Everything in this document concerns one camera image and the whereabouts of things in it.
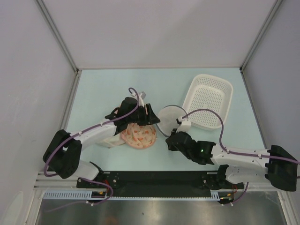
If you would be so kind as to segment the white mesh laundry bag blue trim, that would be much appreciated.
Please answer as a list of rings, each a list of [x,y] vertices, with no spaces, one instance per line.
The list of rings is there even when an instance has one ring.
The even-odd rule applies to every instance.
[[[165,137],[169,137],[173,129],[177,129],[180,125],[177,119],[185,116],[187,112],[178,105],[167,105],[158,113],[160,122],[156,124],[158,131]]]

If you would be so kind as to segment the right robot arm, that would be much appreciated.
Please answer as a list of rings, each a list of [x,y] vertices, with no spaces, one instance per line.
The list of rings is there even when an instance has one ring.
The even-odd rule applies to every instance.
[[[216,182],[221,188],[252,182],[270,183],[289,192],[297,189],[299,162],[278,145],[264,150],[230,149],[214,142],[195,141],[185,132],[172,132],[165,142],[170,151],[179,151],[197,164],[218,165]]]

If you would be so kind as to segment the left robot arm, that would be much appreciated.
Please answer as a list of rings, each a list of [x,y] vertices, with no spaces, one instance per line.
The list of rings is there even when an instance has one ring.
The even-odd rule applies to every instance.
[[[76,176],[97,188],[104,181],[100,168],[93,162],[82,161],[81,152],[98,141],[115,137],[129,124],[144,126],[159,122],[150,104],[141,105],[136,98],[126,97],[99,124],[73,134],[64,129],[57,131],[43,155],[44,175],[62,179]]]

